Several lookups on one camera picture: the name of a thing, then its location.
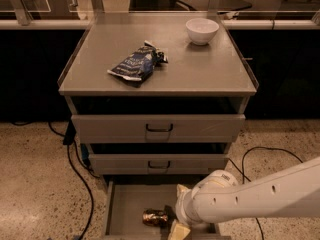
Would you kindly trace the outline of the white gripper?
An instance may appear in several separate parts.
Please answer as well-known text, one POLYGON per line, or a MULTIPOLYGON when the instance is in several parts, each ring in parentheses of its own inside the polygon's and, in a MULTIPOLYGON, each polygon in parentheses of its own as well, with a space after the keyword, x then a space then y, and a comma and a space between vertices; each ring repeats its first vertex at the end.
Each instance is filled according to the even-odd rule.
POLYGON ((192 191, 182 184, 176 186, 176 191, 175 212, 178 220, 173 221, 167 240, 184 240, 191 232, 190 227, 186 225, 195 225, 202 222, 193 207, 192 191))

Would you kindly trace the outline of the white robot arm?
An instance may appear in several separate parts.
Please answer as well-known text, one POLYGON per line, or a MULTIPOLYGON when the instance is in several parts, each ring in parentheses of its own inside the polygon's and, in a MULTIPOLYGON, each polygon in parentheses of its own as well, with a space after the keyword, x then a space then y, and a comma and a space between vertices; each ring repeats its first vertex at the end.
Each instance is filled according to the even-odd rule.
POLYGON ((185 240, 198 224, 239 218, 319 217, 320 158, 239 184, 216 170, 189 189, 177 186, 176 219, 168 240, 185 240))

